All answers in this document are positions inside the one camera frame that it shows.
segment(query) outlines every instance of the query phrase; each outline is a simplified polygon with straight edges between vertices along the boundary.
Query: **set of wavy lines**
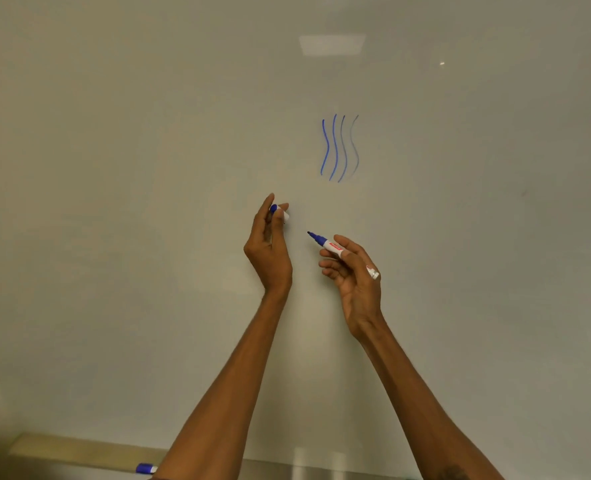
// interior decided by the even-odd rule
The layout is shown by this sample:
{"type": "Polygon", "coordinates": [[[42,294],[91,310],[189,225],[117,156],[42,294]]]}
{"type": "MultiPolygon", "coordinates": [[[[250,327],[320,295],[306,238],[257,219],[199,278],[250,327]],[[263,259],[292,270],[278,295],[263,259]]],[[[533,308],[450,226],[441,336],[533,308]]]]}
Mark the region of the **set of wavy lines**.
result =
{"type": "MultiPolygon", "coordinates": [[[[357,170],[357,167],[360,165],[360,155],[357,154],[357,148],[355,147],[355,144],[353,143],[353,126],[355,126],[355,122],[357,121],[358,117],[359,117],[359,114],[355,117],[355,119],[353,120],[353,123],[351,123],[351,128],[349,128],[349,130],[348,130],[348,140],[351,143],[351,146],[353,146],[353,152],[355,153],[355,168],[353,169],[353,172],[351,172],[351,175],[348,178],[353,177],[353,174],[355,174],[355,170],[357,170]]],[[[342,121],[339,124],[339,140],[340,140],[340,144],[342,144],[342,152],[344,153],[344,170],[342,170],[342,174],[339,176],[338,183],[340,183],[342,181],[342,179],[344,178],[344,176],[347,173],[347,168],[348,168],[347,147],[344,143],[344,134],[343,134],[344,119],[345,118],[346,118],[346,116],[342,116],[342,121]]],[[[339,150],[338,150],[338,139],[336,138],[336,133],[335,133],[337,119],[338,119],[338,115],[336,114],[333,116],[333,125],[332,125],[333,147],[335,147],[336,161],[335,161],[335,165],[333,166],[333,171],[331,172],[331,176],[329,177],[329,181],[332,181],[333,177],[335,177],[336,172],[338,171],[338,163],[340,160],[339,150]]],[[[324,161],[322,162],[322,167],[320,168],[320,175],[324,176],[324,166],[327,164],[327,160],[329,159],[329,153],[331,151],[331,143],[329,142],[329,137],[327,136],[327,129],[326,129],[324,120],[322,120],[322,132],[324,133],[324,139],[327,141],[327,152],[324,155],[324,161]]]]}

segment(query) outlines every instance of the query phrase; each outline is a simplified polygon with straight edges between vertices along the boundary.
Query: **dark blue line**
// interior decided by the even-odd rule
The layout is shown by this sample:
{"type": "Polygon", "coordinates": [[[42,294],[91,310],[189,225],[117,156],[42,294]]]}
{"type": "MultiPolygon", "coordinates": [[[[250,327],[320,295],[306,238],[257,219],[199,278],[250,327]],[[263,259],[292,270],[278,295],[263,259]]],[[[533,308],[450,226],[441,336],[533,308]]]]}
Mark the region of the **dark blue line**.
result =
{"type": "Polygon", "coordinates": [[[333,145],[335,145],[336,147],[336,165],[335,167],[333,167],[333,172],[331,172],[331,176],[329,177],[329,181],[331,181],[331,179],[333,178],[333,175],[335,175],[335,170],[338,169],[338,140],[336,140],[335,138],[335,118],[337,118],[338,115],[336,114],[335,116],[333,116],[333,145]]]}
{"type": "Polygon", "coordinates": [[[346,115],[342,116],[342,122],[339,125],[339,140],[342,142],[342,149],[344,150],[344,171],[342,172],[342,175],[340,175],[338,183],[340,183],[342,181],[342,178],[344,178],[344,174],[347,172],[348,167],[347,147],[344,146],[344,137],[342,136],[342,126],[344,126],[344,118],[346,118],[346,115]]]}
{"type": "Polygon", "coordinates": [[[359,116],[360,115],[358,114],[355,117],[355,120],[353,120],[353,123],[351,123],[351,129],[349,129],[349,131],[348,131],[348,137],[351,140],[351,145],[353,146],[353,151],[355,152],[355,158],[357,158],[357,163],[355,164],[355,169],[353,170],[353,173],[355,173],[355,170],[357,170],[358,165],[360,165],[360,155],[357,154],[357,148],[355,147],[355,144],[353,143],[353,125],[355,124],[355,122],[359,116]]]}
{"type": "Polygon", "coordinates": [[[329,150],[331,149],[331,144],[329,143],[329,137],[327,136],[327,131],[324,128],[324,120],[322,120],[322,132],[324,133],[324,139],[327,140],[327,154],[324,155],[324,161],[322,162],[322,167],[320,168],[320,175],[324,171],[324,165],[327,164],[327,157],[329,156],[329,150]]]}

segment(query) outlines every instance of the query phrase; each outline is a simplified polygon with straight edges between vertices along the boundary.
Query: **marker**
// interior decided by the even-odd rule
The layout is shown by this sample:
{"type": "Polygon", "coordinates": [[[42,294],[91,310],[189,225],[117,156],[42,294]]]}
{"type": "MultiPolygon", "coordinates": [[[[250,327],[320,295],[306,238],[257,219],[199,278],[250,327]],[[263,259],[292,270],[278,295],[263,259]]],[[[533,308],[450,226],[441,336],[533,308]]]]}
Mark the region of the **marker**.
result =
{"type": "MultiPolygon", "coordinates": [[[[307,233],[312,238],[314,238],[315,242],[317,242],[319,245],[321,245],[324,249],[332,252],[333,254],[337,255],[338,258],[342,259],[342,251],[345,250],[344,248],[341,248],[335,242],[331,242],[326,237],[323,237],[321,235],[317,235],[317,234],[314,234],[314,233],[308,232],[308,231],[307,231],[307,233]]],[[[380,275],[380,273],[378,273],[376,270],[374,270],[374,268],[372,268],[371,266],[366,266],[366,270],[369,272],[369,274],[371,275],[371,277],[374,280],[376,280],[377,277],[380,275]]]]}
{"type": "Polygon", "coordinates": [[[154,467],[150,463],[139,463],[135,468],[135,473],[141,473],[143,475],[152,475],[158,471],[157,467],[154,467]]]}
{"type": "MultiPolygon", "coordinates": [[[[278,204],[273,204],[271,206],[271,208],[269,209],[271,211],[271,215],[273,215],[273,213],[277,210],[277,209],[282,209],[282,207],[280,207],[278,204]]],[[[284,213],[284,223],[286,224],[289,220],[289,214],[287,214],[284,209],[282,209],[282,212],[284,213]]]]}

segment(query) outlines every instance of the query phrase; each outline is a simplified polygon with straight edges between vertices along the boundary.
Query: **skin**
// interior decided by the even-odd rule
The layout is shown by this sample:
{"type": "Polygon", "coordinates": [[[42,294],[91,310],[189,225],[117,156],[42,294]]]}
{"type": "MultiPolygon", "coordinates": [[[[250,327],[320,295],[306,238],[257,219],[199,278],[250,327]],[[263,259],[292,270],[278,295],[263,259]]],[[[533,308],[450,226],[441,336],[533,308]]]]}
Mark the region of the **skin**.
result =
{"type": "MultiPolygon", "coordinates": [[[[284,217],[273,217],[269,195],[253,220],[244,252],[265,293],[230,359],[187,419],[155,477],[168,480],[235,480],[262,375],[293,268],[284,241],[284,217]]],[[[287,203],[279,204],[288,209],[287,203]]],[[[377,371],[425,480],[503,480],[482,452],[444,412],[390,331],[380,309],[382,275],[366,251],[335,235],[341,259],[321,250],[322,273],[337,286],[351,334],[377,371]]]]}

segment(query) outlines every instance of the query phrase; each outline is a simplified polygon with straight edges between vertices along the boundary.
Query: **forearm tattoo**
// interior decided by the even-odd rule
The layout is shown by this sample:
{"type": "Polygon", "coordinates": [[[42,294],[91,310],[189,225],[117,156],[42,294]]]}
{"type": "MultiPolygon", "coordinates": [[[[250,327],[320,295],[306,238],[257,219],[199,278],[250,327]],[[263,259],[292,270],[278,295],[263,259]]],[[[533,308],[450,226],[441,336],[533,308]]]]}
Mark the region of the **forearm tattoo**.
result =
{"type": "Polygon", "coordinates": [[[470,480],[463,469],[454,465],[440,473],[435,480],[470,480]]]}

